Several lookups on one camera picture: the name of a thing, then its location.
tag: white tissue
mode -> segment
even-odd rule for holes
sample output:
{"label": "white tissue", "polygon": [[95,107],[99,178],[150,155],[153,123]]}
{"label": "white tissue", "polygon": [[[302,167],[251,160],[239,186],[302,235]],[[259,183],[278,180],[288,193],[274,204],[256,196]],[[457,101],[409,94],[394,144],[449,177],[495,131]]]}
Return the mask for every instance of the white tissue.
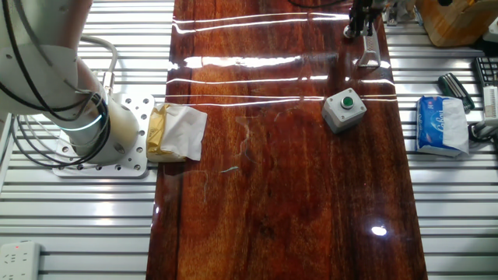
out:
{"label": "white tissue", "polygon": [[443,100],[443,144],[468,154],[467,118],[461,100]]}
{"label": "white tissue", "polygon": [[161,150],[174,152],[192,160],[201,160],[201,141],[208,114],[179,105],[168,107],[166,112],[166,127]]}

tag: green button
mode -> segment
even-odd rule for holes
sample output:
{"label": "green button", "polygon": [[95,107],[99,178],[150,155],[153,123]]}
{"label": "green button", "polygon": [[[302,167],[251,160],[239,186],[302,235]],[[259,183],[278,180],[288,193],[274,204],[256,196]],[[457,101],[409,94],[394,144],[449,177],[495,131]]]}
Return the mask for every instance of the green button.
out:
{"label": "green button", "polygon": [[341,105],[344,109],[351,109],[352,105],[354,105],[354,100],[351,97],[344,97],[342,99]]}

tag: yellow object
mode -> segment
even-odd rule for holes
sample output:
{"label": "yellow object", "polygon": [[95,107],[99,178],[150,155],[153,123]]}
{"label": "yellow object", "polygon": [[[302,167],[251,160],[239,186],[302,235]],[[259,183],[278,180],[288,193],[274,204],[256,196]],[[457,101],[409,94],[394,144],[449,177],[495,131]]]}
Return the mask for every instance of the yellow object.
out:
{"label": "yellow object", "polygon": [[447,7],[436,0],[417,0],[430,40],[438,47],[475,43],[498,16],[498,0],[454,0]]}
{"label": "yellow object", "polygon": [[149,133],[147,134],[147,159],[154,163],[185,161],[184,156],[161,150],[161,142],[163,141],[166,127],[166,111],[169,106],[169,104],[164,104],[159,110],[155,107],[150,114]]}

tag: tissue pack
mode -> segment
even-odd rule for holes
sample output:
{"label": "tissue pack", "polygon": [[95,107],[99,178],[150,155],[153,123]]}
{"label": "tissue pack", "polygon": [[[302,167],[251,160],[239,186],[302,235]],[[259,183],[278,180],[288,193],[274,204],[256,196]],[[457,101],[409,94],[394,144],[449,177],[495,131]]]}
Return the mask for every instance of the tissue pack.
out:
{"label": "tissue pack", "polygon": [[147,133],[147,159],[154,163],[200,160],[207,117],[206,113],[177,104],[154,107]]}
{"label": "tissue pack", "polygon": [[461,100],[424,96],[417,103],[416,151],[442,156],[468,154],[468,130]]}

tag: power outlet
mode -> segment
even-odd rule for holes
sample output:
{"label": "power outlet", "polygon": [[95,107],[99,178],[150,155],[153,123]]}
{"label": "power outlet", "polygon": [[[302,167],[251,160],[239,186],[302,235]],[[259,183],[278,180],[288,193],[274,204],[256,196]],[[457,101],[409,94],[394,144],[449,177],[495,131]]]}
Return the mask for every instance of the power outlet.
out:
{"label": "power outlet", "polygon": [[31,241],[0,247],[0,280],[37,280],[40,245]]}

